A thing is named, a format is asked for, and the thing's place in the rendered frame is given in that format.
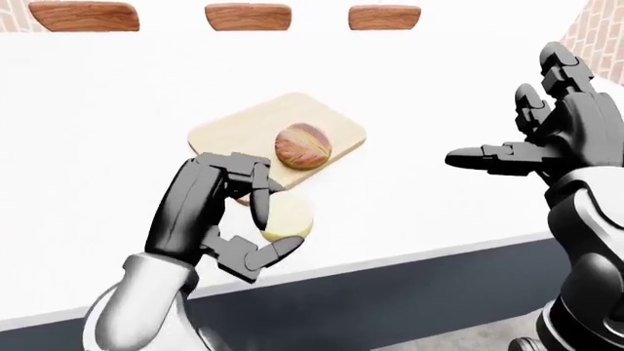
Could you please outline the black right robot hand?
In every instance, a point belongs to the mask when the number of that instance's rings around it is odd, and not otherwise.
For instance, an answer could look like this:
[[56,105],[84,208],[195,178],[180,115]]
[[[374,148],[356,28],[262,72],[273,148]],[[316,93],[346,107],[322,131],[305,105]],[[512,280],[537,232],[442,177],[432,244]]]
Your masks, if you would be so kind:
[[615,101],[594,89],[594,74],[562,43],[540,52],[545,93],[550,105],[529,84],[515,92],[518,131],[522,142],[458,148],[445,158],[448,166],[490,175],[537,173],[547,184],[576,169],[624,167],[624,120]]

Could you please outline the light wooden cutting board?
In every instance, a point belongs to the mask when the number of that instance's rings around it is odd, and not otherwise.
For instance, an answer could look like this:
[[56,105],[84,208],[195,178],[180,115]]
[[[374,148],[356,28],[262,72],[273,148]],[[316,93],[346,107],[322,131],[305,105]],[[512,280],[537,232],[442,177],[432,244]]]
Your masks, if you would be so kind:
[[[284,166],[274,153],[274,139],[289,125],[303,122],[319,128],[328,137],[332,155],[326,165],[311,171],[296,171]],[[362,145],[366,130],[352,119],[304,93],[288,93],[261,104],[213,119],[193,128],[187,141],[197,154],[240,152],[271,160],[270,176],[293,189],[326,166]]]

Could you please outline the pale yellow cheese wheel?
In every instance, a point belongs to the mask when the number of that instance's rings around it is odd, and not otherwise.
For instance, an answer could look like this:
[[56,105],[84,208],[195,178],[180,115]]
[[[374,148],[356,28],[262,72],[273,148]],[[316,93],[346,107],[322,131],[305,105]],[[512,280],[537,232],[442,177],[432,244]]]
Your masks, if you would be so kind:
[[314,224],[314,210],[309,199],[296,192],[270,195],[270,210],[265,230],[260,233],[268,242],[291,236],[305,239]]

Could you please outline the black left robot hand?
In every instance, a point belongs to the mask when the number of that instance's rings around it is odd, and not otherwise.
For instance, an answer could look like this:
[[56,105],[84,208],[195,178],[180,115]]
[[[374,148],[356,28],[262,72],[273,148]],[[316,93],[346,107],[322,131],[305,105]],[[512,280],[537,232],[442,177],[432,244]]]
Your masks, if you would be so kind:
[[255,226],[264,230],[271,196],[284,187],[269,176],[270,160],[248,154],[199,154],[176,173],[153,218],[144,249],[196,265],[212,256],[223,271],[254,283],[262,268],[280,262],[304,240],[290,236],[259,248],[240,236],[221,238],[218,225],[227,198],[250,198]]

